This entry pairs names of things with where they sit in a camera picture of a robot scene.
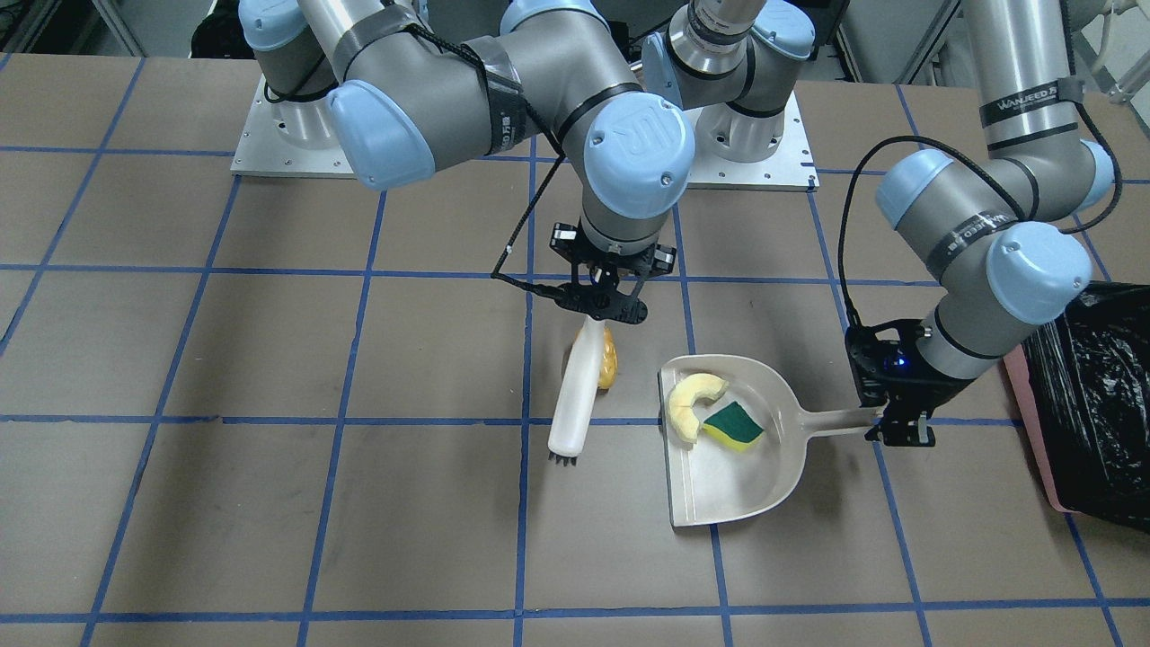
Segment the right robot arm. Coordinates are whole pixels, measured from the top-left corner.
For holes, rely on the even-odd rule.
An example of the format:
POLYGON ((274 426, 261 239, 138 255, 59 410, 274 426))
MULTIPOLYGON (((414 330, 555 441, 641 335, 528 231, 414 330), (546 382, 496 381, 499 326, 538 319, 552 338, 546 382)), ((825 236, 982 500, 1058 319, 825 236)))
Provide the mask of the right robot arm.
POLYGON ((641 287, 670 274, 659 242, 693 167, 693 124, 645 92, 588 1, 513 1, 500 33, 448 43, 420 1, 241 1, 261 66, 233 172, 353 174, 374 191, 431 179, 539 134, 583 184, 551 249, 568 282, 494 279, 593 319, 641 324, 641 287))

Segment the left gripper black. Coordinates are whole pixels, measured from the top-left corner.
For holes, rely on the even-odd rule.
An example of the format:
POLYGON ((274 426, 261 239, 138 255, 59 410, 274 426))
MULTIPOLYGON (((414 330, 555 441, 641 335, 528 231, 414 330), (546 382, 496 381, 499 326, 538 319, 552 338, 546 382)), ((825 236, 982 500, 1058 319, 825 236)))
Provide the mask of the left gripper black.
POLYGON ((872 408, 885 405, 885 410, 865 438, 888 447, 935 447, 929 415, 972 382, 938 373, 923 360, 880 360, 876 368, 868 369, 868 405, 872 408))

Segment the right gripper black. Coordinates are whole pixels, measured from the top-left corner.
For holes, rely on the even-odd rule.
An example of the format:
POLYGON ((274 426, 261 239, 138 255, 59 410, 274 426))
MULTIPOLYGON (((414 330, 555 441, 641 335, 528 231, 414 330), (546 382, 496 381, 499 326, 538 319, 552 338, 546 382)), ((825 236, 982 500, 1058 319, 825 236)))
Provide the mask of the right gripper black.
POLYGON ((570 264, 570 282, 560 284, 550 296, 568 311, 578 311, 601 321, 641 324, 647 307, 641 302, 641 290, 647 279, 672 274, 677 265, 677 249, 650 244, 637 253, 622 253, 619 244, 601 249, 591 241, 581 225, 555 224, 550 247, 570 264), (580 282, 586 274, 590 282, 580 282), (635 282, 629 292, 619 288, 624 276, 635 282))

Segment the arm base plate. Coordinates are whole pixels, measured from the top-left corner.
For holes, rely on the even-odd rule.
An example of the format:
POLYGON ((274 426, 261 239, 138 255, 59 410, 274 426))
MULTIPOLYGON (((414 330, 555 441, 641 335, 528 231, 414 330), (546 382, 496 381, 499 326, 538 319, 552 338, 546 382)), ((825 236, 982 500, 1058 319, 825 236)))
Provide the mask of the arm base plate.
POLYGON ((728 105, 687 111, 693 126, 689 188, 808 191, 820 185, 796 94, 784 111, 752 120, 728 105))
POLYGON ((324 99, 271 103, 264 78, 256 84, 231 174, 288 179, 353 179, 354 171, 334 134, 324 99))

